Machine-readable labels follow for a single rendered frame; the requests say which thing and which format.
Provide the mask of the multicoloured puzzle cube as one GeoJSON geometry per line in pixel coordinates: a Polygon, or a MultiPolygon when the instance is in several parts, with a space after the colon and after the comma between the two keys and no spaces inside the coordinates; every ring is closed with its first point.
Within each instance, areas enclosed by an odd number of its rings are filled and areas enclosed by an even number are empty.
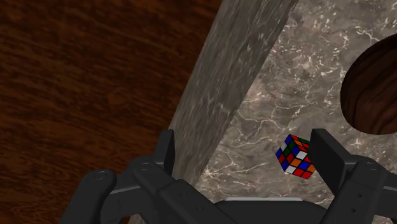
{"type": "Polygon", "coordinates": [[[275,155],[284,172],[309,179],[316,171],[308,156],[310,141],[289,134],[275,155]]]}

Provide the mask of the dark wooden bowl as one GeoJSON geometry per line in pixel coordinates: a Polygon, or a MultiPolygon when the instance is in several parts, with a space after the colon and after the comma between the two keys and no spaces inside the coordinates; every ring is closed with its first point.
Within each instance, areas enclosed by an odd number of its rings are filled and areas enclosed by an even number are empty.
{"type": "Polygon", "coordinates": [[[397,33],[353,62],[342,82],[340,106],[347,123],[360,132],[397,132],[397,33]]]}

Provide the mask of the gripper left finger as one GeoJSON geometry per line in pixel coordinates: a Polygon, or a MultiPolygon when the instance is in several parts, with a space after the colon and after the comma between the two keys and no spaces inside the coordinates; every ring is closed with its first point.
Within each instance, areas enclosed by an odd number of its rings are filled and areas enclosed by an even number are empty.
{"type": "Polygon", "coordinates": [[[163,130],[152,155],[130,161],[119,175],[88,172],[59,224],[120,224],[139,214],[147,224],[237,224],[183,179],[174,179],[173,130],[163,130]]]}

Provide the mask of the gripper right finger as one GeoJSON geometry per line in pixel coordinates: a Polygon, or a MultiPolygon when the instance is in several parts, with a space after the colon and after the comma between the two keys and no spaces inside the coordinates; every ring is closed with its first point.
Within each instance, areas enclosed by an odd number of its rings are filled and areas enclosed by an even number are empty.
{"type": "Polygon", "coordinates": [[[397,224],[397,174],[374,159],[350,154],[327,130],[312,129],[309,159],[334,195],[320,224],[397,224]]]}

